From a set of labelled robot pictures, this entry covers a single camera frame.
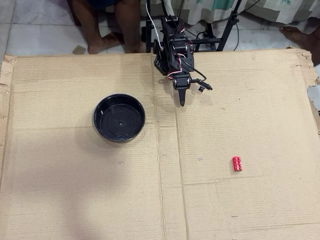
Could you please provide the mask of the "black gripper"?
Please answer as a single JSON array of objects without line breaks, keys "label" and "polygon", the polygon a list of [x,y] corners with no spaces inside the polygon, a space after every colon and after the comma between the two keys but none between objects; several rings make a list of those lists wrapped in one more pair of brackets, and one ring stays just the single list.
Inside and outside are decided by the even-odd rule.
[{"label": "black gripper", "polygon": [[179,103],[183,107],[186,101],[186,90],[190,88],[191,76],[189,74],[176,75],[172,79],[173,88],[178,91]]}]

